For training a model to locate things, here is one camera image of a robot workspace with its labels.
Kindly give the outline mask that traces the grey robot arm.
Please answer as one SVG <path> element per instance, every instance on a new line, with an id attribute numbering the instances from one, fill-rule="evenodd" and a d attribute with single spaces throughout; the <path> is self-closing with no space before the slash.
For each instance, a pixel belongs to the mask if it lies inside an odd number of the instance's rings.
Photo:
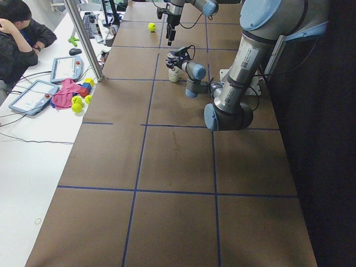
<path id="1" fill-rule="evenodd" d="M 167 45 L 171 46 L 173 41 L 175 40 L 177 26 L 181 26 L 184 29 L 191 29 L 197 24 L 198 20 L 202 15 L 204 15 L 209 19 L 212 19 L 212 17 L 216 15 L 219 10 L 219 4 L 237 4 L 242 2 L 243 1 L 211 1 L 211 0 L 167 1 L 166 6 L 164 8 L 157 7 L 156 14 L 158 19 L 161 19 L 163 14 L 167 15 L 166 39 L 167 39 Z M 192 5 L 200 12 L 200 15 L 198 16 L 196 22 L 194 22 L 194 24 L 189 27 L 183 26 L 181 24 L 181 16 L 186 3 Z"/>
<path id="2" fill-rule="evenodd" d="M 241 40 L 233 64 L 221 82 L 204 82 L 206 69 L 194 62 L 187 47 L 167 53 L 166 65 L 187 73 L 186 95 L 209 93 L 204 120 L 211 131 L 247 128 L 252 109 L 241 102 L 258 69 L 280 36 L 287 41 L 322 35 L 328 23 L 330 1 L 243 1 L 240 12 Z"/>

